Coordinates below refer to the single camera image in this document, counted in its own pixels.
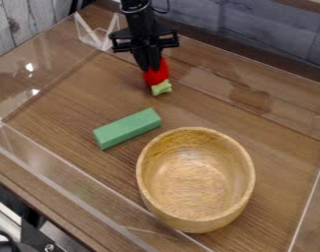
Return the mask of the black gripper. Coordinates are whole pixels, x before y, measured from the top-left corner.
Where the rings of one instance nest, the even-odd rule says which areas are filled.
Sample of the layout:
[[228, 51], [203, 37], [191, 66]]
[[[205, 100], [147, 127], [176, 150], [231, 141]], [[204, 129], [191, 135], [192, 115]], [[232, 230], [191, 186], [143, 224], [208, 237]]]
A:
[[176, 27], [161, 25], [155, 34], [145, 37], [136, 36], [131, 33], [129, 28], [114, 31], [109, 34], [113, 42], [114, 52], [131, 52], [143, 71], [160, 69], [161, 49], [179, 47], [180, 37]]

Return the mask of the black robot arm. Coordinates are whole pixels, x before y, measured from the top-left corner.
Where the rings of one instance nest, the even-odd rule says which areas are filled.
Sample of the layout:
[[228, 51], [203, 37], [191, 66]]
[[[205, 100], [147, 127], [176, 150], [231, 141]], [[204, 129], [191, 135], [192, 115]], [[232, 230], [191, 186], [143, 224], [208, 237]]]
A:
[[110, 33], [113, 51], [131, 52], [140, 69], [161, 69], [163, 50], [180, 46], [179, 29], [159, 22], [152, 0], [121, 0], [128, 27]]

